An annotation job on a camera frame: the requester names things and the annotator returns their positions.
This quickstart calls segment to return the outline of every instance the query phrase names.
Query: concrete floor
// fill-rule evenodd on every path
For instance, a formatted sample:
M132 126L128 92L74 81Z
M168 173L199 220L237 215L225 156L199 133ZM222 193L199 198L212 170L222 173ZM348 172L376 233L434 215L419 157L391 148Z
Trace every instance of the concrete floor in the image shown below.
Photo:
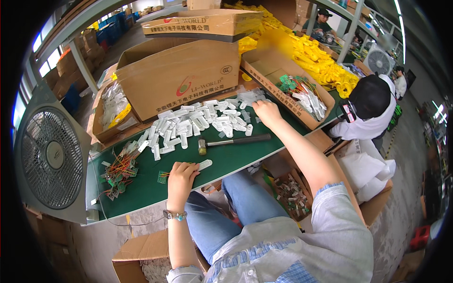
M166 8L145 16L140 19L140 22L181 9L180 5ZM140 25L134 25L107 52L101 68L94 74L95 79L101 76L103 70L118 61L122 51L145 40ZM91 112L92 99L91 101L89 99L91 99L91 95L82 98L77 114L77 120L82 125L87 121ZM389 159L395 159L397 164L396 173L392 178L394 186L383 212L370 227L374 238L375 258L372 282L390 280L409 246L412 231L420 225L422 220L419 196L422 172L427 168L423 127L415 111L415 99L409 91L404 100L399 101L399 104L403 109L403 115L396 128L395 139L389 154ZM393 132L384 136L383 152L387 151L392 135ZM224 207L222 193L214 193L210 197L212 201ZM76 262L80 264L80 269L86 276L87 282L118 282L111 258L128 239L167 228L167 222L160 219L164 207L164 203L156 204L112 221L122 225L155 221L145 226L115 226L109 222L87 227L69 224L70 252Z

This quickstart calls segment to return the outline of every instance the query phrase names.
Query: red plastic stool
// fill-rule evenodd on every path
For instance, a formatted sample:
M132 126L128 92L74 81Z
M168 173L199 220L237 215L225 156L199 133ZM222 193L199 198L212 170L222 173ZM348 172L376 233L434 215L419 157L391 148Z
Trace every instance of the red plastic stool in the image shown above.
M429 238L429 229L431 225L415 228L415 237L410 240L410 249L419 250L426 246Z

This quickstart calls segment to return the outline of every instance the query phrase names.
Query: pile of yellow plastic parts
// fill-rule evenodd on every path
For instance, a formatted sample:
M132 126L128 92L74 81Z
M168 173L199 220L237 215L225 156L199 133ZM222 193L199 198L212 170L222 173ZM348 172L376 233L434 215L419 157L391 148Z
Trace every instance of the pile of yellow plastic parts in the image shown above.
M257 40L261 35L271 29L281 29L293 40L294 51L292 60L303 68L313 79L326 89L327 85L337 88L341 98L347 98L356 87L359 78L346 72L341 66L335 63L330 55L319 49L317 40L309 40L309 36L298 37L293 31L284 26L266 8L259 5L244 6L238 1L234 6L224 4L224 8L237 10L251 10L263 12L263 20L259 29L248 37L239 40L239 54L256 48Z

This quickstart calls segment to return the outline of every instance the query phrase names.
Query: woman's right hand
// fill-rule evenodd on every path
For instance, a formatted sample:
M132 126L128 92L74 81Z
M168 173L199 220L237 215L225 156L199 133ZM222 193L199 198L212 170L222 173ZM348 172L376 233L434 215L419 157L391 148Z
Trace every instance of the woman's right hand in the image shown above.
M252 107L263 124L272 131L281 121L284 121L280 115L279 108L273 102L259 100L253 102Z

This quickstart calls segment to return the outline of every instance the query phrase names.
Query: power cord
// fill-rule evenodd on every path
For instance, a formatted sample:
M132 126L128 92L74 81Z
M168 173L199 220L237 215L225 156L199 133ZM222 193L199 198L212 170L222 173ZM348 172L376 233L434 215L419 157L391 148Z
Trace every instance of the power cord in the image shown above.
M93 172L94 172L94 178L96 179L96 177L97 177L96 167L94 166L94 162L93 162L93 159L91 158L91 155L90 155L90 154L88 155L88 157L91 159L91 164L92 164L92 166L93 166ZM97 191L99 192L99 183L98 183L97 181L96 181L96 187L97 187ZM112 224L115 225L115 226L146 226L146 225L148 225L148 224L155 223L155 222L157 222L157 221L162 220L162 219L165 218L165 217L163 216L163 217L159 218L159 219L156 220L156 221L152 221L152 222L149 222L149 223L146 223L146 224L116 224L116 223L113 223L112 221L110 221L110 219L107 218L106 212L104 211L104 207L102 206L101 195L102 195L103 193L104 193L104 192L101 192L101 193L98 195L98 197L97 197L96 199L99 200L99 204L101 205L101 209L102 209L102 213L103 213L103 215L104 215L104 218L105 218L108 222L112 223Z

